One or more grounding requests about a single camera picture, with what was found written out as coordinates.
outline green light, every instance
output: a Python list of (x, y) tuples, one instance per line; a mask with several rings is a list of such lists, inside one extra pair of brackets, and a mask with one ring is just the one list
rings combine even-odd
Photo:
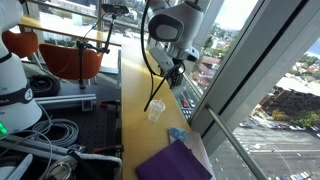
[(4, 127), (4, 125), (0, 122), (0, 135), (8, 134), (7, 129)]

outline purple folder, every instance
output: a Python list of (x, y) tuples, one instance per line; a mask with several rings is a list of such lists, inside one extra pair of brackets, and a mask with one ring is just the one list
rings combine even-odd
[(140, 164), (141, 180), (209, 180), (212, 175), (179, 139)]

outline road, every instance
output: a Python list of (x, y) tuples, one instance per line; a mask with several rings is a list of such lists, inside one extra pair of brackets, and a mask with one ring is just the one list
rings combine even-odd
[[(256, 126), (233, 133), (268, 177), (307, 172), (320, 179), (320, 138), (314, 132)], [(256, 179), (227, 140), (210, 160), (217, 179)]]

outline orange chair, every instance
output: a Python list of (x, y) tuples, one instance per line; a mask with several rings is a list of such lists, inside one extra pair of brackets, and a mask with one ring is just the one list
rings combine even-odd
[(8, 50), (20, 58), (32, 56), (39, 68), (45, 72), (35, 52), (38, 50), (38, 36), (34, 32), (13, 33), (7, 30), (2, 33), (2, 40)]
[[(49, 71), (62, 79), (79, 80), (78, 49), (43, 43), (39, 45), (40, 53)], [(91, 49), (83, 51), (82, 79), (94, 78), (100, 69), (103, 53)]]

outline clear plastic cup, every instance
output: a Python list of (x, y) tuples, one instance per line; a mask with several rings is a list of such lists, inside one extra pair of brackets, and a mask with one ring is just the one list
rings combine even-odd
[(166, 106), (160, 100), (152, 100), (149, 104), (149, 109), (148, 119), (152, 122), (156, 122), (161, 113), (166, 109)]

